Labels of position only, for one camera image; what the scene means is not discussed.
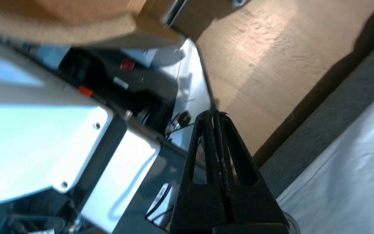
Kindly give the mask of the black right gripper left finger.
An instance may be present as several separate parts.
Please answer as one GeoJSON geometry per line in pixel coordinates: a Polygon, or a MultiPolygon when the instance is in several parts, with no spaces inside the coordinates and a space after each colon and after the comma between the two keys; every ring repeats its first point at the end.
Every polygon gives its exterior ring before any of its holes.
{"type": "Polygon", "coordinates": [[[222,179],[214,137],[213,112],[195,120],[178,197],[170,222],[171,234],[210,234],[225,221],[222,179]],[[199,139],[204,141],[205,185],[193,181],[199,139]]]}

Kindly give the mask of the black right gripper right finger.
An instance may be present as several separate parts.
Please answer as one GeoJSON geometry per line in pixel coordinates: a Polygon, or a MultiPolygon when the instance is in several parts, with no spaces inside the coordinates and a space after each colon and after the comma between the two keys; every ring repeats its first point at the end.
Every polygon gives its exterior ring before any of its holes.
{"type": "Polygon", "coordinates": [[[238,225],[288,225],[227,113],[215,111],[213,126],[228,220],[238,225]]]}

